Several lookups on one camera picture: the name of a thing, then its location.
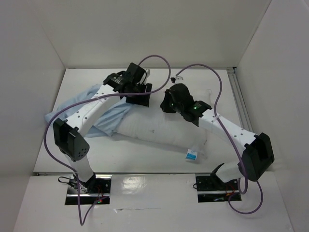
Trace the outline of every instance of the wall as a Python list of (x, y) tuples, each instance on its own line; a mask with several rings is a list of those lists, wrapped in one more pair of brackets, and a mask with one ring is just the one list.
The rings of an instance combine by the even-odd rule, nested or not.
[(9, 232), (64, 66), (26, 1), (0, 1), (0, 31), (0, 231)]
[(309, 231), (309, 0), (273, 0), (237, 68), (256, 132), (269, 134), (295, 231)]
[[(29, 0), (66, 67), (236, 66), (270, 0)], [(158, 59), (149, 67), (163, 67)]]

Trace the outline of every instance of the blue cloth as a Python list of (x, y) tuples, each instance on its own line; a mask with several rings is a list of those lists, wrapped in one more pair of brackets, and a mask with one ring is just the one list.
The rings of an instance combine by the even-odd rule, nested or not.
[[(67, 100), (66, 102), (62, 103), (55, 112), (51, 112), (45, 115), (45, 120), (49, 122), (57, 112), (64, 109), (65, 107), (92, 98), (100, 87), (101, 85), (92, 86), (74, 98)], [(61, 113), (58, 117), (64, 120), (78, 111), (82, 106), (83, 105), (77, 105), (73, 108), (70, 108), (69, 110)], [(86, 137), (93, 138), (100, 136), (112, 136), (113, 131), (116, 129), (126, 113), (131, 109), (131, 107), (132, 104), (126, 103), (126, 98), (122, 98), (95, 122), (95, 124), (90, 128)]]

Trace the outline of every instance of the blue and white label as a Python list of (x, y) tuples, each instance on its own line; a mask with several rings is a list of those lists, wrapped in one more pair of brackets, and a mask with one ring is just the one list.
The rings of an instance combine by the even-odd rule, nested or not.
[(188, 152), (187, 152), (187, 156), (186, 156), (186, 159), (190, 159), (190, 160), (196, 160), (197, 159), (197, 152), (196, 151), (193, 151), (191, 149), (188, 149)]

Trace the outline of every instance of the white table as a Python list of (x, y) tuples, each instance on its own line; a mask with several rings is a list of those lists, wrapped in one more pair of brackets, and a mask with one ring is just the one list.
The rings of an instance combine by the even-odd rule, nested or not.
[[(77, 206), (64, 205), (67, 186), (57, 178), (30, 178), (14, 232), (293, 232), (271, 172), (260, 178), (264, 203), (253, 215), (237, 214), (227, 202), (198, 203), (194, 174), (113, 175), (110, 205), (95, 206), (84, 226)], [(232, 204), (251, 211), (259, 194), (249, 182), (242, 201)]]
[[(125, 69), (67, 69), (64, 75), (54, 110), (65, 100), (82, 92), (86, 88), (102, 83), (111, 73)], [(227, 119), (240, 125), (233, 92), (226, 70), (217, 70), (222, 78), (223, 92), (218, 104), (218, 112)], [(167, 69), (151, 69), (149, 83), (153, 89), (161, 86), (167, 78)], [(209, 70), (186, 70), (181, 76), (190, 88), (199, 87), (201, 91), (212, 90), (211, 100), (215, 101), (219, 91), (217, 77)], [(164, 88), (159, 93), (164, 97)], [(198, 157), (196, 161), (185, 159), (186, 149), (169, 145), (159, 145), (119, 134), (113, 137), (87, 138), (90, 144), (88, 159), (91, 167), (97, 173), (202, 173), (210, 172), (223, 162), (237, 160), (230, 144), (208, 133), (206, 156)], [(64, 154), (54, 145), (52, 129), (47, 136), (52, 153), (61, 161), (68, 163)], [(38, 173), (63, 173), (69, 169), (53, 161), (42, 146), (34, 168)]]

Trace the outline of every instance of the robotic arm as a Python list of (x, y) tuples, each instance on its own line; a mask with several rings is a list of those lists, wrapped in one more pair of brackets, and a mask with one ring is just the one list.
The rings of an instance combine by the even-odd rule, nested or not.
[[(93, 98), (115, 92), (150, 92), (152, 84), (146, 83), (149, 75), (150, 70), (131, 63), (126, 71), (109, 75)], [(126, 98), (126, 102), (149, 107), (149, 98), (150, 95), (131, 96)], [(66, 120), (58, 118), (53, 123), (55, 144), (66, 154), (70, 166), (78, 172), (79, 180), (88, 190), (95, 186), (96, 175), (89, 165), (89, 144), (84, 137), (93, 124), (120, 99), (119, 96), (112, 96), (89, 102)]]
[[(186, 85), (176, 83), (167, 89), (160, 107), (166, 113), (180, 113), (186, 121), (211, 131), (229, 143), (229, 138), (219, 124), (214, 110), (203, 101), (193, 100)], [(219, 114), (218, 117), (230, 133), (239, 153), (242, 154), (241, 159), (248, 179), (257, 181), (274, 161), (270, 138), (264, 133), (256, 135), (246, 131)], [(224, 183), (243, 177), (239, 162), (221, 164), (214, 172)]]

